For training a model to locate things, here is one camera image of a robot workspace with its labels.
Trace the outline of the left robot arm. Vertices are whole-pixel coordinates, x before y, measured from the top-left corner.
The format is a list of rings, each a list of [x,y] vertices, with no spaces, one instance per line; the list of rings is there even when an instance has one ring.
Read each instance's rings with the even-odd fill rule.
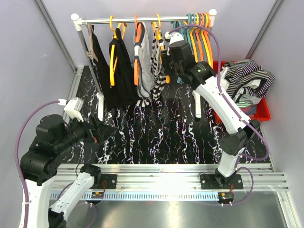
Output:
[[[65,153],[81,142],[103,144],[115,131],[95,115],[88,122],[74,118],[68,124],[58,114],[40,120],[36,137],[19,165],[24,184],[21,228],[64,228],[87,190],[107,187],[101,168],[85,164],[67,191],[49,205],[51,188]]]

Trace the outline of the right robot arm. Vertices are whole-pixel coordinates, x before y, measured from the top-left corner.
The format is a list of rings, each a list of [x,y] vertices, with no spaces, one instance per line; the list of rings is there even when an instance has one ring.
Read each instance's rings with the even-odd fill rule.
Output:
[[[223,150],[219,166],[215,170],[216,185],[225,189],[235,175],[237,159],[259,129],[258,120],[251,120],[221,88],[218,75],[205,61],[195,62],[191,47],[184,40],[170,42],[168,50],[161,53],[165,73],[178,76],[203,97],[222,120],[227,136],[220,139]]]

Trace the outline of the black white striped tank top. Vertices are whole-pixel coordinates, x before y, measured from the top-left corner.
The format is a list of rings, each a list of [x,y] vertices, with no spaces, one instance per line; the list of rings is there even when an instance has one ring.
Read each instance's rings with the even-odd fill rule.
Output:
[[[155,86],[152,89],[152,99],[157,101],[160,99],[161,93],[166,84],[166,75],[162,68],[161,52],[165,49],[164,41],[160,28],[155,25],[153,30],[152,55],[150,58],[151,73],[154,76]]]

